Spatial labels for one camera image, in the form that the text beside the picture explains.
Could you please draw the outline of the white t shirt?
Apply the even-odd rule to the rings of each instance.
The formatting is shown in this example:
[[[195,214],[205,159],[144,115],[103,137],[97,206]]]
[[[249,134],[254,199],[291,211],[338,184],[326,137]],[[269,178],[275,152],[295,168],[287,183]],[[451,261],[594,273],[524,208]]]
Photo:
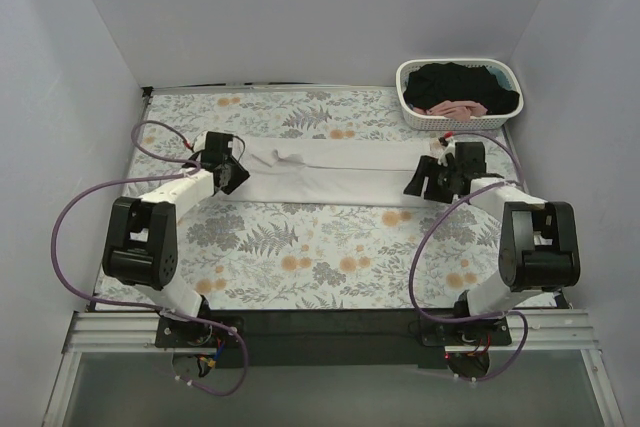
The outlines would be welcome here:
[[[231,202],[419,207],[405,195],[420,157],[438,150],[428,139],[406,141],[248,137],[240,160],[250,177]]]

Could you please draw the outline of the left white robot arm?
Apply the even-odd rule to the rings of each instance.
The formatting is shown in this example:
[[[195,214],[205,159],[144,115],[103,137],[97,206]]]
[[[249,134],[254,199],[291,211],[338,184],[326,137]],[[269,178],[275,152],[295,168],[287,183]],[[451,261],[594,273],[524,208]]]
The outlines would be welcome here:
[[[204,200],[231,194],[250,178],[240,163],[246,148],[240,137],[206,132],[196,141],[195,174],[167,182],[140,197],[120,197],[111,209],[102,269],[132,286],[162,313],[180,319],[178,334],[193,347],[213,333],[204,297],[179,273],[178,221]]]

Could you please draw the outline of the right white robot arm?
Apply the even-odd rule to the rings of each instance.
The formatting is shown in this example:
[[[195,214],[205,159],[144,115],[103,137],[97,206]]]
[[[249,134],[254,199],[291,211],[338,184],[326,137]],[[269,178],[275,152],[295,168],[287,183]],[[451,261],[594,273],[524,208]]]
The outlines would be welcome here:
[[[414,254],[408,292],[419,316],[453,324],[453,334],[460,342],[475,344],[488,333],[488,319],[505,317],[543,292],[577,284],[581,265],[573,207],[534,197],[521,190],[518,182],[490,173],[482,143],[449,140],[442,155],[421,156],[404,193],[448,206]],[[498,267],[484,282],[462,294],[452,316],[436,316],[421,308],[416,299],[417,264],[440,224],[463,204],[501,222]]]

